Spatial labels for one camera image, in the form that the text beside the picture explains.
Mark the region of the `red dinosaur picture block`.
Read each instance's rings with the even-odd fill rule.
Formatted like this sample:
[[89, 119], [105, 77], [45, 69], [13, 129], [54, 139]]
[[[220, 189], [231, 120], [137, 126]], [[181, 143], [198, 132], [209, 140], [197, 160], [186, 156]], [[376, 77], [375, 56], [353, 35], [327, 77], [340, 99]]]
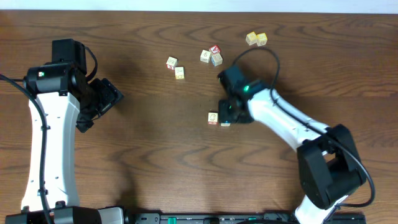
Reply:
[[218, 113], [215, 113], [215, 112], [208, 113], [208, 124], [212, 124], [212, 125], [218, 124]]

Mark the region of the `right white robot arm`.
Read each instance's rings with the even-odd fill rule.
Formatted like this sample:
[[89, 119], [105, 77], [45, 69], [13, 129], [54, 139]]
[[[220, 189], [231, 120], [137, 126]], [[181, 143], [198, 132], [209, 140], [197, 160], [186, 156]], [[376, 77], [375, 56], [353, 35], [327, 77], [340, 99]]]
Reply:
[[350, 131], [330, 127], [286, 102], [271, 86], [251, 82], [239, 67], [218, 74], [227, 99], [220, 100], [223, 126], [254, 121], [270, 128], [296, 153], [300, 185], [305, 192], [294, 211], [297, 223], [359, 223], [336, 215], [343, 202], [366, 182], [366, 173]]

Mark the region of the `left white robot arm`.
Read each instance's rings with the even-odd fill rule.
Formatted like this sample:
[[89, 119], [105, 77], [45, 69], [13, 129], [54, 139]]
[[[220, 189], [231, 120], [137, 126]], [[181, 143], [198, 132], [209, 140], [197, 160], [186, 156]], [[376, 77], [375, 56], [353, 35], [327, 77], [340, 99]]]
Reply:
[[32, 148], [29, 181], [21, 209], [43, 209], [40, 180], [44, 178], [47, 206], [57, 202], [67, 206], [80, 203], [75, 182], [75, 133], [85, 133], [123, 94], [106, 78], [87, 72], [90, 49], [79, 41], [52, 42], [52, 59], [32, 67], [23, 78], [24, 89], [33, 97], [29, 103], [32, 118]]

